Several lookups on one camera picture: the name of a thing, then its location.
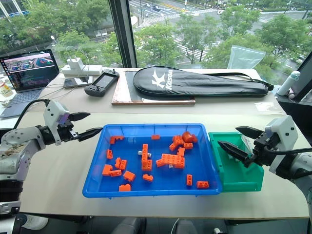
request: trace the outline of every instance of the blue plastic tray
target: blue plastic tray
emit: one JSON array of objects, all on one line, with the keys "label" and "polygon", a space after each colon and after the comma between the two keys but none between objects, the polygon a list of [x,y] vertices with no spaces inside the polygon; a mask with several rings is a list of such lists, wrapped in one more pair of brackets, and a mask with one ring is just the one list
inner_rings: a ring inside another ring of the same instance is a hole
[{"label": "blue plastic tray", "polygon": [[[191,150],[185,150],[185,168],[169,168],[168,165],[157,167],[156,160],[161,154],[171,152],[169,145],[174,135],[182,135],[185,131],[195,134],[198,143]],[[152,140],[152,135],[160,135],[160,140]],[[124,136],[124,140],[116,140],[110,145],[111,136]],[[141,170],[141,156],[137,154],[142,145],[148,144],[148,152],[152,154],[152,171]],[[106,150],[113,151],[113,159],[106,158]],[[102,176],[105,164],[115,165],[115,159],[127,160],[126,170],[136,174],[133,182],[123,176]],[[153,182],[142,179],[143,174],[153,175]],[[193,185],[186,185],[186,175],[193,175]],[[198,190],[197,181],[208,181],[209,188]],[[131,184],[130,192],[119,192],[121,184]],[[208,142],[205,127],[202,124],[121,124],[105,125],[99,138],[96,151],[83,186],[85,197],[115,196],[155,196],[155,195],[216,195],[222,192],[222,184],[217,173],[212,150]]]}]

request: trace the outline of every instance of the logo on racket bag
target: logo on racket bag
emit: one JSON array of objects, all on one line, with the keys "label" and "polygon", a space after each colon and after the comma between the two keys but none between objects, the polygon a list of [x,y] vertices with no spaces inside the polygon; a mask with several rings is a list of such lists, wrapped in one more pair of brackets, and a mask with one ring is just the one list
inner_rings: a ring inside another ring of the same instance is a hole
[{"label": "logo on racket bag", "polygon": [[154,69],[154,74],[152,75],[152,77],[155,79],[152,80],[152,84],[157,85],[160,88],[164,88],[166,87],[166,89],[171,90],[172,89],[172,75],[173,75],[173,70],[168,70],[168,74],[167,74],[167,82],[165,81],[165,73],[161,76],[158,77],[156,74],[156,70]]}]

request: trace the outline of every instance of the green plastic bin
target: green plastic bin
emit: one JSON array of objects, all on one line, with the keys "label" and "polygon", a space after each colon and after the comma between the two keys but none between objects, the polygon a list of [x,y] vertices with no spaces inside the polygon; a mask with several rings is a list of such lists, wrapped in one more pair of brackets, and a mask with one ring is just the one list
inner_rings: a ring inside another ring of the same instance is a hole
[{"label": "green plastic bin", "polygon": [[229,159],[228,154],[218,144],[219,140],[228,141],[247,152],[241,135],[238,132],[209,133],[224,192],[260,191],[262,187],[264,174],[262,167],[252,163],[249,168],[246,168],[243,163]]}]

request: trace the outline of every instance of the building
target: building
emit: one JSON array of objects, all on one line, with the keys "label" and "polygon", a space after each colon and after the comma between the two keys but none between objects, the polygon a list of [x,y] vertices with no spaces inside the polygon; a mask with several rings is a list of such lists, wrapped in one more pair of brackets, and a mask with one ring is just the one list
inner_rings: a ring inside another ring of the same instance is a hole
[{"label": "building", "polygon": [[0,0],[0,19],[27,15],[28,13],[22,0]]}]

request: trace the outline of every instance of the smartphone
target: smartphone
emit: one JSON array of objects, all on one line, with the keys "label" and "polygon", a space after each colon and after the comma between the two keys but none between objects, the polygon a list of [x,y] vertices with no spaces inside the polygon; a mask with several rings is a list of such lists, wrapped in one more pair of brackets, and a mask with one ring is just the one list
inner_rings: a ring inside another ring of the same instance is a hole
[{"label": "smartphone", "polygon": [[77,78],[67,78],[64,81],[64,88],[74,88],[80,86],[87,86],[92,84],[93,76],[88,77],[77,77]]}]

